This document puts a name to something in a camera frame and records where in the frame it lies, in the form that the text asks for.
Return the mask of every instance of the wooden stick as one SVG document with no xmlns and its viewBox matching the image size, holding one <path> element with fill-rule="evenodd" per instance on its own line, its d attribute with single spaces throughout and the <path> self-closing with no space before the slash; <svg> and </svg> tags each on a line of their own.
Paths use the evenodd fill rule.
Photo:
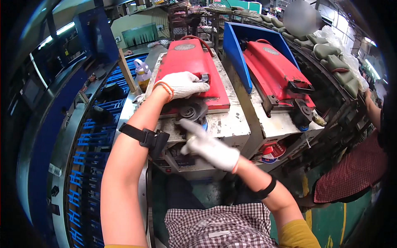
<svg viewBox="0 0 397 248">
<path fill-rule="evenodd" d="M 127 61 L 125 60 L 123 50 L 119 48 L 120 61 L 118 62 L 121 72 L 123 73 L 124 79 L 128 84 L 129 90 L 134 93 L 137 90 L 134 79 L 132 78 L 131 72 L 128 68 Z"/>
</svg>

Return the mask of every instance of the blue conveyor rack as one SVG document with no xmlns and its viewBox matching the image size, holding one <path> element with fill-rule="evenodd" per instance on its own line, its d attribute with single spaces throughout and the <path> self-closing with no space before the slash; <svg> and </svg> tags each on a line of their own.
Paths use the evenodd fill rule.
<svg viewBox="0 0 397 248">
<path fill-rule="evenodd" d="M 144 61 L 146 57 L 147 54 L 127 59 L 134 78 L 134 59 Z M 92 119 L 85 119 L 70 159 L 65 212 L 67 229 L 74 248 L 104 247 L 100 225 L 100 184 L 121 110 L 129 93 L 120 67 L 117 66 L 106 80 L 106 84 L 110 83 L 117 83 L 124 90 L 125 98 L 101 104 L 95 101 L 95 104 L 112 113 L 114 122 L 99 125 Z"/>
</svg>

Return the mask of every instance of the green floor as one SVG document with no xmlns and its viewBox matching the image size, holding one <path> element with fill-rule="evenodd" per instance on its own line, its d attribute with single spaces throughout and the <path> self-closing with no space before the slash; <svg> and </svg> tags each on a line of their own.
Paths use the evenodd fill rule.
<svg viewBox="0 0 397 248">
<path fill-rule="evenodd" d="M 311 188 L 319 177 L 329 170 L 329 166 L 317 167 L 306 174 L 308 179 L 308 188 Z M 296 172 L 288 178 L 280 179 L 281 173 L 275 172 L 279 180 L 291 191 L 292 194 L 303 196 L 302 173 Z M 168 246 L 168 232 L 164 225 L 164 217 L 167 212 L 165 185 L 166 176 L 159 170 L 154 169 L 153 184 L 153 218 L 154 232 L 156 237 Z M 211 208 L 222 203 L 221 192 L 225 192 L 220 183 L 212 183 L 208 185 L 193 184 L 193 193 L 203 203 L 206 208 Z M 370 205 L 371 192 L 360 199 L 346 204 L 335 203 L 325 209 L 312 209 L 312 231 L 317 237 L 321 247 L 339 247 L 343 233 L 343 242 L 346 242 L 349 235 L 353 231 L 355 225 L 360 220 L 364 210 Z M 272 229 L 270 235 L 278 240 L 277 229 L 273 216 L 271 216 Z"/>
</svg>

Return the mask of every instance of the yellow sleeve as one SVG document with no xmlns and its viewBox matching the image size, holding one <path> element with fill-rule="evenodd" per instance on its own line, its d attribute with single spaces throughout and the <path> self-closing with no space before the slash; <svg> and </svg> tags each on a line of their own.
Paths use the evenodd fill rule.
<svg viewBox="0 0 397 248">
<path fill-rule="evenodd" d="M 108 244 L 105 248 L 144 248 L 143 246 L 137 245 L 125 245 L 125 244 Z"/>
<path fill-rule="evenodd" d="M 283 248 L 321 248 L 304 219 L 285 224 L 278 233 L 279 246 Z"/>
</svg>

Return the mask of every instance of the checkered shirt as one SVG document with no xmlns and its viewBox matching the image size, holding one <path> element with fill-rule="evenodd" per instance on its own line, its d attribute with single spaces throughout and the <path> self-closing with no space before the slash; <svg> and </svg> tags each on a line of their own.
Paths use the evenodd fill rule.
<svg viewBox="0 0 397 248">
<path fill-rule="evenodd" d="M 261 203 L 206 210 L 169 209 L 165 224 L 170 248 L 276 247 L 270 238 L 270 211 Z"/>
<path fill-rule="evenodd" d="M 386 169 L 387 155 L 375 130 L 317 181 L 314 202 L 333 202 L 358 193 L 376 183 Z"/>
</svg>

